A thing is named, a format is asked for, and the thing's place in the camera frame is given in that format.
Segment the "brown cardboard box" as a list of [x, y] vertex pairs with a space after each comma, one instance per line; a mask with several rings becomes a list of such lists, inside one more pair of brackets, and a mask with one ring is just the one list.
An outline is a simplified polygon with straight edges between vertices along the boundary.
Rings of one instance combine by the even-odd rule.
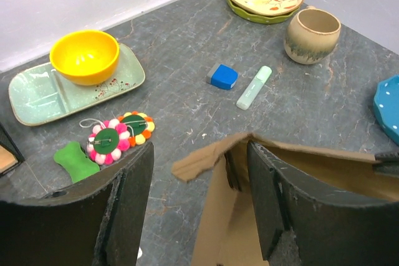
[[191, 181], [213, 170], [196, 237], [192, 265], [292, 265], [293, 245], [282, 257], [262, 257], [248, 173], [249, 142], [333, 187], [398, 203], [398, 177], [373, 171], [374, 154], [314, 148], [235, 133], [177, 161], [172, 173]]

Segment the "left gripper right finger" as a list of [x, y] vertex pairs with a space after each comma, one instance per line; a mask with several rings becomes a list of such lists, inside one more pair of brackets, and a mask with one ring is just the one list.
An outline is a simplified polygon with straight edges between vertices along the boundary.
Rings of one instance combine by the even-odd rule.
[[333, 187], [249, 142], [248, 173], [262, 257], [292, 265], [397, 265], [398, 203]]

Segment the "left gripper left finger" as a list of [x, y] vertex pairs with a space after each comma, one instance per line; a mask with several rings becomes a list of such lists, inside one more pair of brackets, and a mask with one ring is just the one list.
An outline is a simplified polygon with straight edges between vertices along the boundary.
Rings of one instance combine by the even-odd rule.
[[154, 146], [42, 198], [1, 202], [2, 265], [135, 265]]

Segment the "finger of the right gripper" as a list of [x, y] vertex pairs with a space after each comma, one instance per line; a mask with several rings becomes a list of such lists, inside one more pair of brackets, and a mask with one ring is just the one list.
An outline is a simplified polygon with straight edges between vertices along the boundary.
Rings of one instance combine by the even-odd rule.
[[399, 177], [399, 154], [397, 151], [388, 151], [374, 155], [373, 171], [385, 176]]

